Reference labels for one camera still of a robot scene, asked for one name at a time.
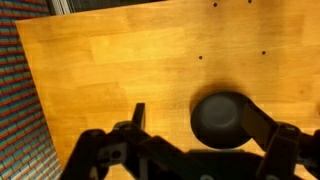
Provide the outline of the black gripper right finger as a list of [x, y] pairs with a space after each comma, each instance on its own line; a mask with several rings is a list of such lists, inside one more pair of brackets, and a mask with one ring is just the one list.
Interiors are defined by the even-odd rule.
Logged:
[[278, 124], [254, 103], [247, 103], [243, 108], [242, 127], [265, 151]]

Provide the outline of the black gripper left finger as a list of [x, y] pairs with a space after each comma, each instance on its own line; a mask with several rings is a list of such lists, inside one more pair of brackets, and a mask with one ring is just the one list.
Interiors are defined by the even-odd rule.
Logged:
[[137, 103], [134, 109], [131, 122], [140, 129], [145, 128], [145, 104]]

